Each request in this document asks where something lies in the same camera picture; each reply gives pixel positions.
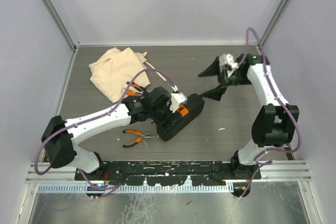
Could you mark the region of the small orange black screwdriver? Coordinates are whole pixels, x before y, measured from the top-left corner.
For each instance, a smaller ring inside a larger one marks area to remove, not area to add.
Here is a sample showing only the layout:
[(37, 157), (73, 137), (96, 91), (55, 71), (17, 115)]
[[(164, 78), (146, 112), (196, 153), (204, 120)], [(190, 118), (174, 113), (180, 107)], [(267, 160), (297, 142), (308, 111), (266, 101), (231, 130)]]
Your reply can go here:
[(130, 89), (136, 90), (137, 92), (145, 92), (146, 91), (145, 87), (142, 87), (141, 85), (139, 85), (135, 82), (131, 83)]

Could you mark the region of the black plastic tool case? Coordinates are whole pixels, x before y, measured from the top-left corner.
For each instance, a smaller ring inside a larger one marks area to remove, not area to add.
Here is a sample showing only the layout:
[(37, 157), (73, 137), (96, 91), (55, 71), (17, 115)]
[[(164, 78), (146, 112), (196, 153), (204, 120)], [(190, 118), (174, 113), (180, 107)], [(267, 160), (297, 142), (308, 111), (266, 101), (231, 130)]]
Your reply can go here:
[(156, 127), (159, 138), (164, 141), (172, 139), (178, 132), (200, 115), (204, 104), (205, 101), (197, 93), (189, 95), (184, 105), (180, 105), (177, 111), (175, 111), (162, 126)]

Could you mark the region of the large orange handle screwdriver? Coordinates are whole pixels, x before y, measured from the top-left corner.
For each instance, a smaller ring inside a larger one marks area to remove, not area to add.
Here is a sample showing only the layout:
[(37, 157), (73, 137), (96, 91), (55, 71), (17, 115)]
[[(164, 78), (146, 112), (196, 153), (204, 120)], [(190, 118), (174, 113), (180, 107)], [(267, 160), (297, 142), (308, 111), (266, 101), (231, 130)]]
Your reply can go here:
[(138, 91), (138, 90), (128, 90), (127, 95), (128, 96), (141, 96), (141, 95), (143, 95), (143, 92)]

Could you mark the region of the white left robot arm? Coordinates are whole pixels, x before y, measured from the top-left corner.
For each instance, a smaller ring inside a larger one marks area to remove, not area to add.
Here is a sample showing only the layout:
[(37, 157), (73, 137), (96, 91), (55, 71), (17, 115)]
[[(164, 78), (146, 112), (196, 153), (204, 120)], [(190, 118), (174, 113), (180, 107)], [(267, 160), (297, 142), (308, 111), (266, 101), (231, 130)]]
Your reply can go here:
[(42, 137), (43, 148), (51, 168), (75, 167), (93, 180), (105, 174), (105, 165), (97, 152), (88, 152), (79, 144), (104, 131), (143, 122), (165, 122), (178, 108), (173, 94), (158, 87), (140, 96), (128, 96), (110, 108), (76, 119), (55, 116)]

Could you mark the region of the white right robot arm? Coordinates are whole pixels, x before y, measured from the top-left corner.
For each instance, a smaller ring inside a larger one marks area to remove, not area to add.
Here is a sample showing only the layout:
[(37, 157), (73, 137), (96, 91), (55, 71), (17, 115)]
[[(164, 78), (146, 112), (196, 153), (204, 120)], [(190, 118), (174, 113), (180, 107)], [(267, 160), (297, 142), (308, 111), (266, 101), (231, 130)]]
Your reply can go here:
[(251, 140), (237, 150), (230, 160), (230, 172), (237, 179), (247, 178), (258, 168), (258, 161), (269, 151), (285, 151), (292, 142), (299, 108), (290, 105), (280, 93), (271, 73), (268, 59), (260, 55), (241, 54), (235, 58), (223, 54), (198, 74), (216, 76), (219, 85), (201, 94), (219, 101), (230, 86), (252, 85), (260, 110), (251, 127)]

